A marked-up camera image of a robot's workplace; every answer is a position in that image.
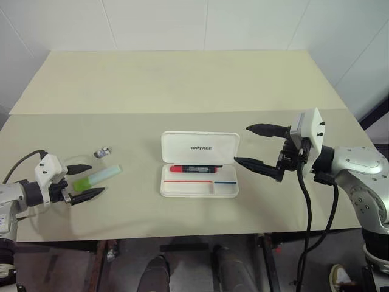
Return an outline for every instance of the table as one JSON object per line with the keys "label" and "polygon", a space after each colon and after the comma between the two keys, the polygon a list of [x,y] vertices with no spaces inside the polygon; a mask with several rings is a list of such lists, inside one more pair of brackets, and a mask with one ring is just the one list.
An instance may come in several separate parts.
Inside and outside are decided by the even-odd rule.
{"label": "table", "polygon": [[[167,67],[175,54],[178,61],[172,68],[187,68],[177,87],[167,84],[167,79],[174,80],[168,76],[173,69]],[[230,58],[239,71],[228,72]],[[132,62],[138,66],[127,67]],[[213,73],[205,70],[202,74],[203,66],[213,68]],[[251,74],[245,75],[246,67]],[[136,70],[139,71],[136,81],[106,79],[107,72],[119,78],[123,72]],[[241,74],[246,77],[254,74],[255,78],[239,79]],[[232,78],[238,82],[231,84]],[[160,86],[154,88],[152,80]],[[141,91],[147,82],[149,87]],[[239,83],[244,84],[244,90],[240,90],[237,98]],[[114,91],[102,103],[108,89]],[[201,91],[204,95],[199,95],[197,102],[192,101]],[[245,127],[253,123],[290,125],[300,111],[315,105],[326,121],[325,145],[373,146],[303,51],[51,53],[0,132],[3,150],[0,175],[4,177],[21,156],[37,148],[45,148],[69,164],[90,164],[94,167],[91,173],[114,164],[120,164],[123,172],[101,183],[106,187],[104,193],[87,203],[53,204],[47,212],[21,221],[18,240],[303,231],[305,201],[295,172],[286,173],[284,181],[277,183],[236,164],[240,192],[234,199],[162,197],[159,187],[164,162],[160,135],[167,130],[236,132],[241,136],[239,156],[274,165],[283,140],[256,136]],[[112,154],[94,158],[92,153],[104,145],[112,147]],[[26,161],[11,180],[33,179],[32,169],[37,162],[38,158]],[[332,188],[314,183],[312,175],[305,181],[312,196],[312,229],[323,229],[332,204]],[[28,212],[35,214],[38,210]],[[354,209],[341,191],[332,228],[358,226]]]}

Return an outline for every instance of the cable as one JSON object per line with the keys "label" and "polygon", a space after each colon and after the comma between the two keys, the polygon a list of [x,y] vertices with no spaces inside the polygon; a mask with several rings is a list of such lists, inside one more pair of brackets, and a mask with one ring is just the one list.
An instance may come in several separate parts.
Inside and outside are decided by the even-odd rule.
{"label": "cable", "polygon": [[15,171],[15,169],[23,162],[25,161],[27,158],[35,155],[39,153],[40,156],[41,156],[41,160],[43,159],[43,157],[47,154],[46,151],[44,150],[35,150],[27,155],[25,155],[25,157],[21,158],[11,169],[10,171],[7,173],[7,175],[5,176],[4,180],[2,181],[2,184],[6,184],[7,181],[10,179],[10,176],[12,175],[12,173]]}
{"label": "cable", "polygon": [[[336,212],[336,208],[337,208],[337,205],[338,205],[338,199],[339,199],[339,189],[338,189],[338,185],[337,184],[334,184],[334,200],[332,202],[332,208],[331,208],[331,213],[329,214],[329,218],[328,218],[328,222],[327,222],[327,226],[326,228],[324,229],[323,233],[321,234],[320,238],[312,245],[310,246],[307,250],[306,250],[306,254],[313,251],[315,248],[317,248],[322,242],[323,240],[326,238],[330,228],[331,228],[331,225],[332,225],[332,222],[334,221],[334,217],[335,217],[335,212]],[[298,260],[298,268],[297,270],[301,272],[301,264],[302,264],[302,261],[303,261],[303,256],[305,256],[305,252],[303,252]]]}
{"label": "cable", "polygon": [[308,213],[308,222],[306,225],[306,233],[305,233],[305,241],[304,241],[304,251],[301,254],[302,256],[302,264],[301,264],[301,271],[298,272],[298,277],[297,277],[297,284],[296,284],[296,291],[300,292],[301,291],[301,286],[303,285],[303,278],[304,278],[304,270],[305,270],[305,263],[306,263],[306,255],[307,255],[307,250],[309,246],[309,235],[311,233],[311,225],[312,225],[312,206],[311,206],[311,198],[309,197],[309,193],[306,189],[305,183],[304,183],[304,178],[303,178],[303,166],[304,163],[299,162],[298,167],[297,167],[297,178],[298,178],[298,183],[300,184],[301,190],[303,191],[305,201],[306,201],[306,209]]}

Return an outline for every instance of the sneaker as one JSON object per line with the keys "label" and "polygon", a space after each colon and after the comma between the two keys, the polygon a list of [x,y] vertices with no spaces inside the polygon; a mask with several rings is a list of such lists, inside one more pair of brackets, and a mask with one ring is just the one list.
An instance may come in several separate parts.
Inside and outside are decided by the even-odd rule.
{"label": "sneaker", "polygon": [[341,286],[355,286],[342,265],[334,265],[329,272],[329,287],[331,292],[339,292]]}

